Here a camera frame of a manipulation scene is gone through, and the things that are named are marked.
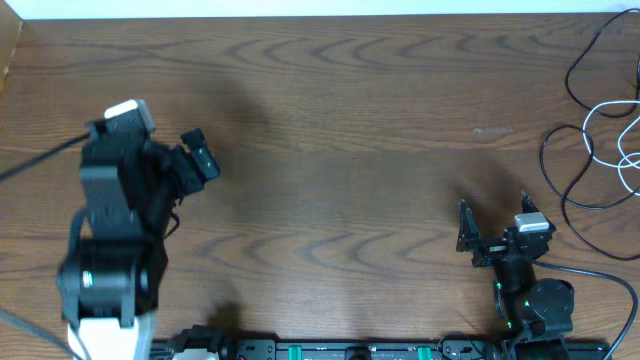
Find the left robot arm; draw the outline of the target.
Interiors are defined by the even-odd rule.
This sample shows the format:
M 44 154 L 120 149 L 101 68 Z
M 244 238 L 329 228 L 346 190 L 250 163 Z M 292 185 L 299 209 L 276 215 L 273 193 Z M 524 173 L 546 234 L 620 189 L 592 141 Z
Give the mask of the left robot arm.
M 182 200 L 220 168 L 195 128 L 169 147 L 130 117 L 89 123 L 80 179 L 86 205 L 71 222 L 58 289 L 78 359 L 146 359 L 167 267 L 164 241 Z

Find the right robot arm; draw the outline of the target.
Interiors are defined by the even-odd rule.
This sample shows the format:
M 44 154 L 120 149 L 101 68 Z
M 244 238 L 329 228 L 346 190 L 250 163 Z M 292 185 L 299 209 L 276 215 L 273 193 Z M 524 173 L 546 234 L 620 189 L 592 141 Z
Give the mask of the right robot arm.
M 480 233 L 471 207 L 459 201 L 458 252 L 472 254 L 472 266 L 494 271 L 496 310 L 509 331 L 487 344 L 485 359 L 567 359 L 564 335 L 573 330 L 575 291 L 564 280 L 536 277 L 533 262 L 549 251 L 555 225 L 521 195 L 522 211 L 499 237 Z

